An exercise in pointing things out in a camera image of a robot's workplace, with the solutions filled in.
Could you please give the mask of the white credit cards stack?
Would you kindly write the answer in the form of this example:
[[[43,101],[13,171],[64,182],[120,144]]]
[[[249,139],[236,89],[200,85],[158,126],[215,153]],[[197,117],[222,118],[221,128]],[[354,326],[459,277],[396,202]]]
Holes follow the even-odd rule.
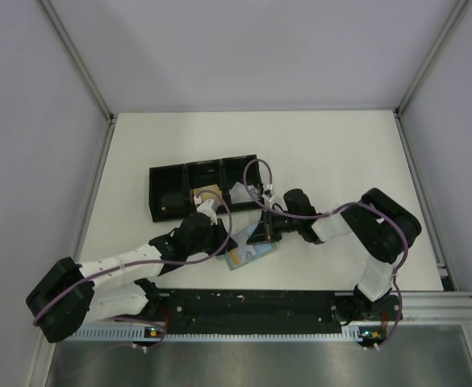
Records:
[[[251,202],[252,199],[249,193],[251,193],[255,198],[259,198],[259,190],[254,185],[245,186],[239,181],[236,182],[229,190],[232,204]]]

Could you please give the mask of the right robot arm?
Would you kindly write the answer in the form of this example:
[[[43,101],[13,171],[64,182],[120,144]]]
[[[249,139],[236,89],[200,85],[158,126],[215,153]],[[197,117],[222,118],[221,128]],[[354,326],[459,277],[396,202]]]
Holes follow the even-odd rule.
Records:
[[[368,190],[358,202],[321,214],[301,189],[283,195],[285,207],[275,204],[261,212],[248,245],[277,243],[295,232],[315,245],[353,234],[369,253],[353,290],[354,309],[365,319],[379,314],[392,289],[397,267],[422,231],[419,220],[380,189]]]

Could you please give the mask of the aluminium corner post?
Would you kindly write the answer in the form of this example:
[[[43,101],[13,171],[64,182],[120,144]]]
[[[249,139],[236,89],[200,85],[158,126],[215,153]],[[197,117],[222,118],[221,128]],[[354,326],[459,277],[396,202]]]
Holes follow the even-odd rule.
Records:
[[[81,53],[73,42],[61,17],[58,15],[55,6],[52,4],[52,1],[37,0],[36,3],[40,7],[44,17],[48,20],[51,28],[54,30],[65,55],[68,57],[70,64],[73,66],[76,74],[78,75],[78,78],[84,85],[92,102],[98,108],[101,116],[105,119],[105,121],[108,124],[111,124],[115,118],[115,115],[108,107],[91,72],[89,71],[85,61],[83,60]]]
[[[424,84],[425,80],[431,73],[432,68],[435,66],[441,53],[445,49],[445,46],[449,43],[453,33],[465,17],[471,4],[472,1],[470,0],[458,0],[454,2],[452,10],[449,16],[446,18],[443,27],[440,29],[438,35],[434,39],[427,56],[422,61],[416,75],[407,87],[407,90],[404,93],[400,103],[395,108],[395,117],[397,119],[401,119],[407,112],[418,91]]]

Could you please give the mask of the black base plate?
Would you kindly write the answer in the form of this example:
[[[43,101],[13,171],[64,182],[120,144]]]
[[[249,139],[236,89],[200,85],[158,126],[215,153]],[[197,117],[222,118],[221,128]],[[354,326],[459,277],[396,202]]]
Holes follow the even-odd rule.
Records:
[[[339,334],[330,291],[163,289],[157,312],[175,335]]]

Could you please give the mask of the green card holder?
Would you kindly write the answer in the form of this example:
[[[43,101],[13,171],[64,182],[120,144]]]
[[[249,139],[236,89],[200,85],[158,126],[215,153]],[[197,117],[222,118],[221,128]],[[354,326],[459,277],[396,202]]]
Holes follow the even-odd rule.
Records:
[[[256,228],[257,224],[254,223],[232,235],[232,239],[237,243],[237,247],[231,248],[223,255],[225,262],[231,270],[236,270],[246,264],[250,264],[276,249],[274,243],[247,244],[247,239]]]

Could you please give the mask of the aluminium frame rail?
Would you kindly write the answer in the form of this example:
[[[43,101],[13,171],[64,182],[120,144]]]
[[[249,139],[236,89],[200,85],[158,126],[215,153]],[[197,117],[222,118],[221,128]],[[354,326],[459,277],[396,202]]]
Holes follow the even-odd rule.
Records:
[[[406,292],[403,324],[472,325],[471,292]]]

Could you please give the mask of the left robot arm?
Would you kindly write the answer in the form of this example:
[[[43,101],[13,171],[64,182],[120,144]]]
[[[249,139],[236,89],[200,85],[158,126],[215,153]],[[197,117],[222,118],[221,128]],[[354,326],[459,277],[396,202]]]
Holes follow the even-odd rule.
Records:
[[[161,302],[152,279],[222,255],[235,246],[233,226],[195,213],[129,252],[85,263],[60,259],[26,298],[33,324],[49,343],[59,343],[87,323],[119,315],[155,318]]]

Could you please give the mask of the gold credit cards stack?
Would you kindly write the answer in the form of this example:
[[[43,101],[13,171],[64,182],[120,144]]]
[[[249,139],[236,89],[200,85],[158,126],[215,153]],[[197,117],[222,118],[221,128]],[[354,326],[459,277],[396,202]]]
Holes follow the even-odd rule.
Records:
[[[207,185],[192,189],[192,202],[199,206],[207,200],[213,200],[216,205],[221,204],[222,191],[218,185]]]

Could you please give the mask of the left aluminium corner post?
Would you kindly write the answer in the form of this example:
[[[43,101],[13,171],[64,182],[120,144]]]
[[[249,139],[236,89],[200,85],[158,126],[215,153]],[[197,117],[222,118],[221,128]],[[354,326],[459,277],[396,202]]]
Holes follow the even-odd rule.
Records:
[[[76,74],[78,75],[78,78],[84,85],[92,102],[98,108],[101,116],[105,119],[105,121],[108,124],[111,124],[115,118],[115,115],[108,107],[91,72],[89,71],[85,61],[83,60],[81,53],[73,42],[61,17],[58,15],[55,6],[52,4],[52,1],[37,0],[36,3],[40,7],[44,17],[48,20],[51,28],[54,30],[65,55],[68,57],[70,64],[73,66]]]

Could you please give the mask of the black three-compartment tray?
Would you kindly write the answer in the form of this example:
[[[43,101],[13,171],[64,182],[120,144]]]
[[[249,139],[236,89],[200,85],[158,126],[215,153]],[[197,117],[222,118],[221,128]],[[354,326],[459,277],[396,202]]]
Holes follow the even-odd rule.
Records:
[[[243,177],[247,177],[247,185],[254,185],[261,194],[263,183],[259,166],[250,163],[256,158],[253,154],[151,167],[148,206],[152,221],[160,223],[185,218],[194,209],[192,189],[207,185],[219,186],[230,211],[257,210],[259,206],[254,201],[232,204],[229,195],[236,182],[243,183]]]

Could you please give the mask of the right aluminium corner post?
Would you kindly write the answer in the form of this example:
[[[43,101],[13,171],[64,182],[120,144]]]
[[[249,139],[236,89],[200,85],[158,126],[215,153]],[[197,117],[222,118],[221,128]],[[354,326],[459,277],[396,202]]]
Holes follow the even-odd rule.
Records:
[[[471,4],[472,1],[470,0],[458,0],[454,2],[452,10],[449,16],[446,18],[443,27],[440,29],[438,35],[434,39],[427,56],[422,61],[416,75],[407,87],[407,90],[404,93],[400,103],[395,108],[395,117],[397,119],[401,119],[407,112],[418,91],[424,84],[425,80],[431,73],[432,68],[435,66],[441,53],[445,49],[445,46],[449,43],[453,33],[465,17]]]

